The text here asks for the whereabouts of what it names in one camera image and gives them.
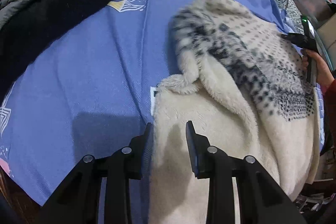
silver screw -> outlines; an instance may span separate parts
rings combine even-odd
[[[131,153],[132,152],[132,148],[130,148],[130,147],[124,147],[122,150],[121,150],[121,152],[123,152],[124,154],[129,154],[129,153]]]
[[[88,163],[88,162],[92,162],[92,161],[93,161],[93,157],[91,155],[86,155],[83,158],[83,162]]]
[[[255,158],[253,156],[247,156],[245,159],[249,164],[255,163]]]
[[[217,152],[217,148],[214,147],[214,146],[209,146],[207,150],[208,150],[208,152],[211,153],[211,154],[214,154],[214,153]]]

red sleeve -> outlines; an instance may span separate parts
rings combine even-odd
[[[332,82],[323,97],[325,110],[329,117],[330,132],[333,136],[334,146],[336,147],[336,80]]]

person's arm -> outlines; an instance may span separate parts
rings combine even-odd
[[[302,57],[303,66],[307,69],[309,55],[316,61],[317,64],[317,79],[316,82],[320,84],[321,88],[326,90],[323,95],[325,103],[325,111],[329,117],[329,128],[333,136],[334,147],[336,147],[336,80],[332,76],[328,65],[323,58],[316,52],[310,50],[303,50]]]

human hand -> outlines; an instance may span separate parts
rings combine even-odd
[[[316,82],[321,86],[324,86],[326,89],[330,87],[332,82],[335,80],[333,75],[331,74],[327,63],[323,60],[323,58],[314,51],[311,50],[301,50],[302,56],[302,64],[307,70],[308,67],[308,56],[316,61],[317,64],[317,79]]]

bed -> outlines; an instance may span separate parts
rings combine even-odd
[[[284,33],[295,29],[275,0],[237,1]],[[179,72],[169,22],[190,2],[111,1],[14,83],[1,106],[0,164],[38,204],[84,155],[109,156],[153,122],[157,84]],[[134,223],[146,221],[146,185],[130,183]]]

